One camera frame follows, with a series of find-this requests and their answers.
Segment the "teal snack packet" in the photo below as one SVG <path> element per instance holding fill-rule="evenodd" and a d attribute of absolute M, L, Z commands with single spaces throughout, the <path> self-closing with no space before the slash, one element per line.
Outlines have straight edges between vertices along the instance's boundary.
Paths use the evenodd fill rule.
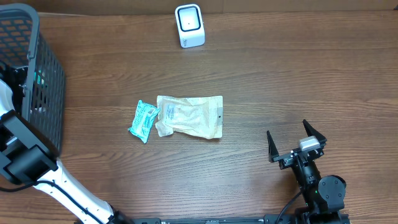
<path fill-rule="evenodd" d="M 154 105 L 139 100 L 136 107 L 134 119 L 131 127 L 127 130 L 138 137 L 144 144 L 147 143 L 153 122 L 160 109 Z"/>

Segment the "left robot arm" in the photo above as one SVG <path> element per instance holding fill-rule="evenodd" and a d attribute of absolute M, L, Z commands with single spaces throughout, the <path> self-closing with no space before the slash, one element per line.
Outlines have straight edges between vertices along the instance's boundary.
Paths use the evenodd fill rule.
<path fill-rule="evenodd" d="M 24 97 L 26 73 L 26 68 L 1 66 L 1 175 L 16 185 L 1 191 L 33 187 L 61 203 L 81 223 L 131 223 L 81 185 L 62 164 L 52 142 L 15 110 L 15 103 Z"/>

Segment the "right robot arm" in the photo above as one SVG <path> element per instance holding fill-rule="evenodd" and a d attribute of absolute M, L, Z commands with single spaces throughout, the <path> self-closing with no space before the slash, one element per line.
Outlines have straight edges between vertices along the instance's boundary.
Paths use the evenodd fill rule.
<path fill-rule="evenodd" d="M 265 215 L 265 223 L 349 223 L 344 209 L 346 182 L 338 175 L 322 177 L 315 159 L 323 156 L 327 138 L 303 120 L 307 137 L 298 142 L 298 148 L 280 155 L 271 133 L 267 132 L 269 162 L 279 164 L 280 169 L 291 168 L 298 183 L 299 192 L 278 215 Z"/>

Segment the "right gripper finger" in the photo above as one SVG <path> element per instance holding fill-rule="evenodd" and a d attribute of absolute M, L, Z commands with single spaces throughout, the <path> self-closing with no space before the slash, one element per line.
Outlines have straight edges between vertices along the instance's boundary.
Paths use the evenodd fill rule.
<path fill-rule="evenodd" d="M 316 137 L 316 139 L 319 141 L 320 144 L 326 143 L 326 137 L 324 137 L 323 134 L 319 133 L 315 128 L 313 128 L 306 119 L 304 119 L 302 121 L 302 123 L 303 123 L 303 126 L 306 130 L 308 137 L 314 136 L 314 137 Z"/>
<path fill-rule="evenodd" d="M 268 142 L 268 158 L 269 162 L 274 162 L 274 159 L 279 156 L 279 152 L 275 146 L 274 140 L 271 136 L 270 131 L 266 132 L 267 134 L 267 142 Z"/>

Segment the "beige plastic pouch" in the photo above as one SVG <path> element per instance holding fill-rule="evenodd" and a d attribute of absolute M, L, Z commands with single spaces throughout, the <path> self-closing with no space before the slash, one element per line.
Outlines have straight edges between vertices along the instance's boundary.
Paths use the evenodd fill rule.
<path fill-rule="evenodd" d="M 223 97 L 176 98 L 159 95 L 155 127 L 160 137 L 175 132 L 205 139 L 223 135 Z"/>

